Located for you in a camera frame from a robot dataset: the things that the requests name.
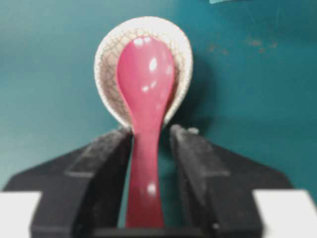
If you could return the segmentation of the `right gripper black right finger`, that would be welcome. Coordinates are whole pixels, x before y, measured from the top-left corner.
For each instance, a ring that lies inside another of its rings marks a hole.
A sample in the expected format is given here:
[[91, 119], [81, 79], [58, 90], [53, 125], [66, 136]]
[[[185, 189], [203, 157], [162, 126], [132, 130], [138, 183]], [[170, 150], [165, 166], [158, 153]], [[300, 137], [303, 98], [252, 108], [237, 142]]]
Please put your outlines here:
[[182, 208], [188, 225], [207, 238], [260, 238], [264, 225], [255, 189], [291, 189], [287, 176], [192, 133], [170, 128]]

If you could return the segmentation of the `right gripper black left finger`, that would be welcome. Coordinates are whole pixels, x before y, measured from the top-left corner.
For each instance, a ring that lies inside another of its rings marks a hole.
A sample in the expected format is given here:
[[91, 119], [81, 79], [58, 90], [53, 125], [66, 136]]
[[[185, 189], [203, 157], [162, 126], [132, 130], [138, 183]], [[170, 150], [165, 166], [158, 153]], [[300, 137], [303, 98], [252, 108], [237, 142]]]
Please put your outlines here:
[[121, 128], [13, 175], [1, 192], [3, 238], [92, 238], [118, 220], [131, 151]]

